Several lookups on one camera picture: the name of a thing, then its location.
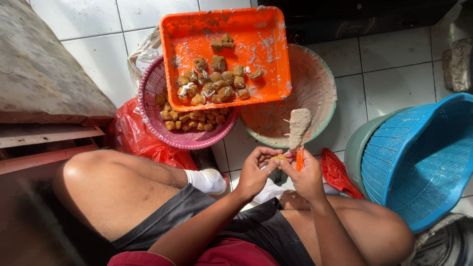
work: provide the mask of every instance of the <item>pink colander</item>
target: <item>pink colander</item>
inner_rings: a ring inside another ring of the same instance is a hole
[[[146,126],[164,143],[187,150],[209,147],[225,137],[238,119],[238,107],[233,107],[227,121],[216,125],[212,131],[198,130],[192,127],[184,132],[180,129],[167,130],[165,121],[159,116],[161,107],[155,104],[154,97],[167,89],[164,60],[158,57],[143,74],[138,90],[138,107]]]

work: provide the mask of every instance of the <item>green bowl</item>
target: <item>green bowl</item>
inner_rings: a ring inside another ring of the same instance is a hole
[[[240,119],[246,126],[246,130],[255,139],[263,144],[275,148],[288,148],[288,137],[270,135],[271,132],[264,134],[259,129],[264,128],[268,118],[268,110],[277,109],[278,114],[284,114],[285,117],[273,117],[282,121],[283,118],[289,120],[290,112],[293,109],[307,108],[313,115],[311,123],[311,134],[304,141],[307,143],[317,137],[328,125],[333,117],[337,106],[337,89],[332,71],[327,63],[313,51],[296,44],[288,45],[289,66],[291,71],[292,91],[288,98],[281,101],[268,102],[262,104],[253,104],[242,106]],[[294,100],[304,97],[317,96],[317,104],[294,105]]]
[[[397,111],[374,118],[364,123],[355,131],[355,133],[353,133],[353,135],[351,135],[350,140],[348,140],[347,147],[345,149],[345,170],[347,171],[351,183],[369,201],[371,201],[371,198],[366,192],[365,186],[363,185],[363,179],[361,177],[361,159],[363,157],[365,147],[368,144],[368,141],[373,135],[373,133],[376,131],[376,129],[379,128],[382,123],[386,122],[386,120],[388,120],[395,114],[409,108],[410,107],[399,109]]]

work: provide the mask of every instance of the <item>white sock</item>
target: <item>white sock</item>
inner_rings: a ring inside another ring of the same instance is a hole
[[[184,169],[184,171],[187,174],[189,183],[205,194],[222,194],[227,188],[225,179],[223,179],[220,172],[215,169],[205,169],[202,171]]]
[[[267,202],[274,197],[280,200],[282,194],[286,190],[287,188],[276,185],[270,178],[268,178],[266,180],[266,185],[264,185],[263,187],[263,190],[258,195],[256,195],[253,200],[259,204]]]

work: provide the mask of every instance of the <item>hairy leg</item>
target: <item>hairy leg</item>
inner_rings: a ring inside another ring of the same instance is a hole
[[[53,178],[62,204],[108,240],[131,230],[186,184],[182,169],[107,150],[75,155]]]
[[[312,213],[306,210],[308,208],[304,200],[294,193],[295,191],[285,193],[286,197],[281,198],[281,204],[283,200],[287,200],[283,204],[285,209],[297,207],[301,210],[284,210],[281,213],[301,239],[314,263],[321,266]],[[366,200],[329,195],[327,199],[369,265],[397,265],[411,254],[413,234],[396,213]]]

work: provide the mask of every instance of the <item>red plastic bag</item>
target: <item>red plastic bag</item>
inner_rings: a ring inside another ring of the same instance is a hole
[[[107,131],[106,146],[170,166],[198,171],[188,150],[167,145],[148,129],[137,105],[138,98],[132,98],[117,110]]]
[[[327,183],[339,191],[345,192],[354,199],[365,199],[365,197],[358,191],[345,171],[345,165],[338,159],[338,157],[331,150],[324,148],[322,151],[322,159],[320,160],[320,168],[322,169],[322,176]]]

